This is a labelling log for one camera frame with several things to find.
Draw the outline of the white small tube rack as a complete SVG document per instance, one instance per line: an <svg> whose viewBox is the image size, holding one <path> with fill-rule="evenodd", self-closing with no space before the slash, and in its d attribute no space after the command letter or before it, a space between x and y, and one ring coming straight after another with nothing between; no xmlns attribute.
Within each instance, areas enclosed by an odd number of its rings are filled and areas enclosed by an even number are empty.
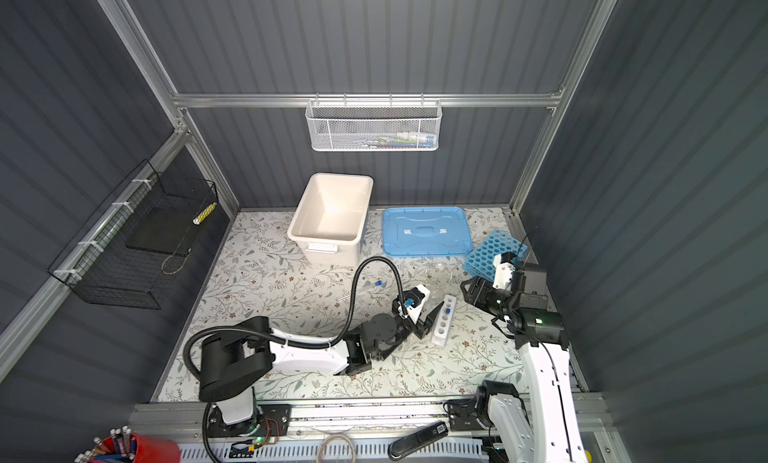
<svg viewBox="0 0 768 463"><path fill-rule="evenodd" d="M457 298L453 295L446 294L440 305L437 316L435 317L431 337L431 343L433 345L441 348L447 345L452 319L456 312L456 306Z"/></svg>

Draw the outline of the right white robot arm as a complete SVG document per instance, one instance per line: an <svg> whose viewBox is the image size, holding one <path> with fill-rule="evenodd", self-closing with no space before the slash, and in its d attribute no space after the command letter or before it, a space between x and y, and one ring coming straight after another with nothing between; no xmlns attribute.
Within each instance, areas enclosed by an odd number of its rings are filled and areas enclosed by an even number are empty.
<svg viewBox="0 0 768 463"><path fill-rule="evenodd" d="M528 400L511 383L485 380L475 395L444 403L453 431L496 432L508 462L587 462L572 395L570 342L546 295L525 290L521 265L497 262L492 288L473 301L514 343L528 377Z"/></svg>

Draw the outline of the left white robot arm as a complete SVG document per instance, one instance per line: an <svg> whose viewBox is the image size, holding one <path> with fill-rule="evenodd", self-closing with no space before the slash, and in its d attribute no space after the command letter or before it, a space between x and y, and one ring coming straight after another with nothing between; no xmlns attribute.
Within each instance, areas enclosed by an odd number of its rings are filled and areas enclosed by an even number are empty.
<svg viewBox="0 0 768 463"><path fill-rule="evenodd" d="M356 296L363 270L371 263L390 269L396 295L389 311L354 324ZM205 403L202 434L275 437L276 422L260 408L254 384L268 373L296 371L331 376L355 376L384 361L411 335L422 339L440 325L446 305L425 309L430 290L417 285L405 289L396 265L372 256L357 267L348 311L341 331L328 338L295 335L274 327L269 318L256 316L235 325L203 329L187 339L182 358L198 382L198 398Z"/></svg>

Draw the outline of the blue capped test tube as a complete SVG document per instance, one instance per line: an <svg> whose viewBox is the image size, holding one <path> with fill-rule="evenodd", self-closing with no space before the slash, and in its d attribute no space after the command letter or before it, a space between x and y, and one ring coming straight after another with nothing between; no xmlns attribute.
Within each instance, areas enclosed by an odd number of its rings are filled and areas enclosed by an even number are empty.
<svg viewBox="0 0 768 463"><path fill-rule="evenodd" d="M382 280L365 280L363 281L354 292L356 299L365 299L368 298L372 294L379 293L383 289L386 288L386 284ZM342 290L340 296L337 298L338 302L348 302L350 297L352 295L350 288L345 288Z"/></svg>

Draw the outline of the blue test tube rack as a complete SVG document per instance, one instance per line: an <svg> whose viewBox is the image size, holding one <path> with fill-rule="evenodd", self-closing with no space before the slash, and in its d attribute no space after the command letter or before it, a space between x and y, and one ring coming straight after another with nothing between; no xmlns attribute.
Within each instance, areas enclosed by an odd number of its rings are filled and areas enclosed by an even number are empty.
<svg viewBox="0 0 768 463"><path fill-rule="evenodd" d="M515 239L504 230L496 229L467 255L463 269L470 277L492 281L496 272L493 264L496 256L512 252L516 255L514 261L517 261L527 255L528 249L525 242Z"/></svg>

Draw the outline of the blue plastic bin lid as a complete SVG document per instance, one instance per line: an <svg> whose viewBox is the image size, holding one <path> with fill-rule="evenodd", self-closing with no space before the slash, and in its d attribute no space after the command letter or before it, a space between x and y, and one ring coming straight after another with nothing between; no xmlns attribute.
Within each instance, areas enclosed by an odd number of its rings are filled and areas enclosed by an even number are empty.
<svg viewBox="0 0 768 463"><path fill-rule="evenodd" d="M392 257L465 256L473 250L464 210L456 206L389 208L382 248Z"/></svg>

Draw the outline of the black handheld device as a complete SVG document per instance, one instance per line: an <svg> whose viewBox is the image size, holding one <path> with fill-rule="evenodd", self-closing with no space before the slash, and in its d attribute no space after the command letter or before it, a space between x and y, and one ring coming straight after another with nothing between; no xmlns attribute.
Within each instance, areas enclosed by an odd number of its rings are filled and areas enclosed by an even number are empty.
<svg viewBox="0 0 768 463"><path fill-rule="evenodd" d="M388 458L391 461L402 460L412 453L446 437L448 433L449 426L443 421L438 421L422 427L414 433L405 435L393 441L387 449Z"/></svg>

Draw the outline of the white plastic storage bin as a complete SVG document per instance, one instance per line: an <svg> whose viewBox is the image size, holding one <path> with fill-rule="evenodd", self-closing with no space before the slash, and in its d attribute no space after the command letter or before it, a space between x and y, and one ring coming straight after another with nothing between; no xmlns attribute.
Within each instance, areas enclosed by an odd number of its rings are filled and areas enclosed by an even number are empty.
<svg viewBox="0 0 768 463"><path fill-rule="evenodd" d="M374 180L367 175L313 174L288 229L288 237L316 265L355 267Z"/></svg>

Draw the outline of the red pen cup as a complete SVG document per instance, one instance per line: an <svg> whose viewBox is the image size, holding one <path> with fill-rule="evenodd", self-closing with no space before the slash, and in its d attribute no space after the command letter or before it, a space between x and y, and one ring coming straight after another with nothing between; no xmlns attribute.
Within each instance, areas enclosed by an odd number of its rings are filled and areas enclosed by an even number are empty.
<svg viewBox="0 0 768 463"><path fill-rule="evenodd" d="M93 446L78 454L74 461L179 463L181 450L178 444L171 440L144 436L128 426L123 426L111 429L105 438L95 437Z"/></svg>

